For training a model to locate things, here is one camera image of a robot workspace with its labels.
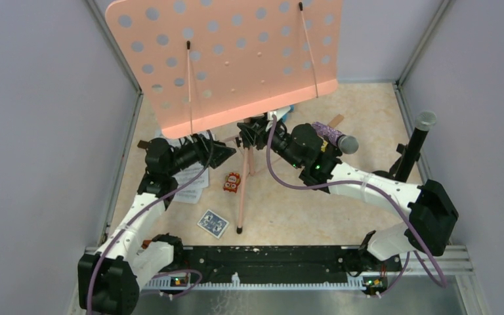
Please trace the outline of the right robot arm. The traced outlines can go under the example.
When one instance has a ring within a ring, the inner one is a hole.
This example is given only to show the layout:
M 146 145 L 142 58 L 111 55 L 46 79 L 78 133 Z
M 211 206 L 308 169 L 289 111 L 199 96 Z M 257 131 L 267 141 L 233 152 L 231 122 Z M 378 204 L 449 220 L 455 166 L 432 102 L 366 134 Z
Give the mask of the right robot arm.
M 282 122 L 266 117 L 237 126 L 246 147 L 266 148 L 267 154 L 278 154 L 300 169 L 299 189 L 354 198 L 402 219 L 367 235 L 366 248 L 358 253 L 366 270 L 377 270 L 385 260 L 410 251 L 434 257 L 444 254 L 459 214 L 441 183 L 427 180 L 422 185 L 410 184 L 355 168 L 341 160 L 336 147 L 322 149 L 322 138 L 309 123 L 297 125 L 290 133 Z

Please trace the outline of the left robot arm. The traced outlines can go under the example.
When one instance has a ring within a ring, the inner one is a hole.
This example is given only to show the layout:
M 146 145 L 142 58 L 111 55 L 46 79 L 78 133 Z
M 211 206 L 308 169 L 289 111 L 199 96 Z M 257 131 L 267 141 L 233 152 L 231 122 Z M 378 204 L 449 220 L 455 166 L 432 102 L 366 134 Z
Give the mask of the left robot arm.
M 84 254 L 77 264 L 79 306 L 88 314 L 131 314 L 144 286 L 160 270 L 181 268 L 184 253 L 176 248 L 176 239 L 153 240 L 149 245 L 144 245 L 144 239 L 174 195 L 198 179 L 195 175 L 179 184 L 176 174 L 197 163 L 204 173 L 237 152 L 214 140 L 211 133 L 192 134 L 179 146 L 165 138 L 153 138 L 142 145 L 146 168 L 132 205 L 106 241 L 94 253 Z

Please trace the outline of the small wooden block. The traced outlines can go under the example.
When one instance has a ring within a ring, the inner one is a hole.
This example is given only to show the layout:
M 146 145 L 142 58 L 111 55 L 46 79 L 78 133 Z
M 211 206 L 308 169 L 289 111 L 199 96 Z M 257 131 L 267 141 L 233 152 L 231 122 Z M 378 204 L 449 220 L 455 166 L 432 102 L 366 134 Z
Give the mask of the small wooden block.
M 336 115 L 327 125 L 331 128 L 336 128 L 344 120 L 344 116 L 341 114 Z

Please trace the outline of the black grey microphone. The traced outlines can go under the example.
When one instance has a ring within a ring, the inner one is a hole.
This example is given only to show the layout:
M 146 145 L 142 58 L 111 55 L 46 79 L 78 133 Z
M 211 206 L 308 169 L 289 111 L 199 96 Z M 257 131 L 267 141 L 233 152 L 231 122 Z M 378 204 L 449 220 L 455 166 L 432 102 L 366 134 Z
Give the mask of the black grey microphone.
M 413 132 L 409 138 L 409 142 L 404 146 L 402 157 L 398 164 L 394 179 L 399 182 L 406 182 L 412 172 L 415 163 L 421 155 L 421 149 L 429 131 L 436 124 L 436 114 L 434 112 L 421 112 L 415 118 Z

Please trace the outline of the purple glitter microphone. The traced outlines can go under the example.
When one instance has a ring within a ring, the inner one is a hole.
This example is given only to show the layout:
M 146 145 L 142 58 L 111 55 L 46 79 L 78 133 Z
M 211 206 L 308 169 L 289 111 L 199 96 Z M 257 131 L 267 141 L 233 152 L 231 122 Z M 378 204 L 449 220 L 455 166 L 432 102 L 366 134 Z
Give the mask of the purple glitter microphone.
M 346 135 L 319 121 L 314 122 L 312 127 L 319 137 L 337 147 L 343 154 L 354 154 L 359 149 L 359 142 L 354 136 Z

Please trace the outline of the dark brown flat block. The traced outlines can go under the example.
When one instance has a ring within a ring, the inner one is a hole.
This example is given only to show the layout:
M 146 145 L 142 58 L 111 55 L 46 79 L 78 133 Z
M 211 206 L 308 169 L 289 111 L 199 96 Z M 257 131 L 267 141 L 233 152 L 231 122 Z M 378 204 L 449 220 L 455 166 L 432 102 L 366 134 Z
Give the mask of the dark brown flat block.
M 137 147 L 137 148 L 140 148 L 140 149 L 143 149 L 143 150 L 146 150 L 146 149 L 148 148 L 148 145 L 149 145 L 149 142 L 147 142 L 147 141 L 143 141 L 143 140 L 140 140 L 140 141 L 137 143 L 136 147 Z

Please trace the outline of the blue yellow toy block car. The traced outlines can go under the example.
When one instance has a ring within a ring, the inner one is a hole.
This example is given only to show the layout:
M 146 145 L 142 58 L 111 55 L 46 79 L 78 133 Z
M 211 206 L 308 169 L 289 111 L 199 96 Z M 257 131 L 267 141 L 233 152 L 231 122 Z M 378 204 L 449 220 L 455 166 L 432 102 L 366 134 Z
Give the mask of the blue yellow toy block car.
M 293 111 L 294 111 L 294 109 L 295 109 L 295 105 L 294 105 L 294 104 L 292 104 L 292 105 L 288 106 L 288 107 L 287 107 L 287 109 L 286 109 L 285 114 L 288 114 L 288 113 L 293 112 Z

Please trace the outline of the blue playing card box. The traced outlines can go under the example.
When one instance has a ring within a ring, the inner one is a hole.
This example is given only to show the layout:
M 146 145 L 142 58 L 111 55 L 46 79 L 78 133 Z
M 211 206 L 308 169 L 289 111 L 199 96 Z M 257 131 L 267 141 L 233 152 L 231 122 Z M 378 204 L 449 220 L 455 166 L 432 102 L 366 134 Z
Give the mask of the blue playing card box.
M 228 228 L 229 222 L 208 209 L 197 222 L 197 225 L 216 239 L 220 239 Z

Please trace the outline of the red owl toy block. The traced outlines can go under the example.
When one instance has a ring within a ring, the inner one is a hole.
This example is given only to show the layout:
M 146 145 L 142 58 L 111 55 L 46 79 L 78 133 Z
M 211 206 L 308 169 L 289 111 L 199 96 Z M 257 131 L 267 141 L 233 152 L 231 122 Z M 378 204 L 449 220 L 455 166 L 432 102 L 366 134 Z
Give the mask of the red owl toy block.
M 241 182 L 240 174 L 231 172 L 225 177 L 223 190 L 226 192 L 236 193 L 238 191 L 240 182 Z

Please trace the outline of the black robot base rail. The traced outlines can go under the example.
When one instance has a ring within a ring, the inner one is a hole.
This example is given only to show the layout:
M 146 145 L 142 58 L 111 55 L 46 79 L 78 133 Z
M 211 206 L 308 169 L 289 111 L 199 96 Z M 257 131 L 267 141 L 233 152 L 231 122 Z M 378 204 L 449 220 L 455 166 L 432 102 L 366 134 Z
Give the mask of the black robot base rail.
M 365 249 L 345 245 L 197 245 L 160 234 L 143 249 L 165 242 L 174 259 L 162 272 L 190 269 L 187 280 L 201 284 L 343 284 L 370 272 L 384 276 L 402 268 L 399 256 L 379 261 Z

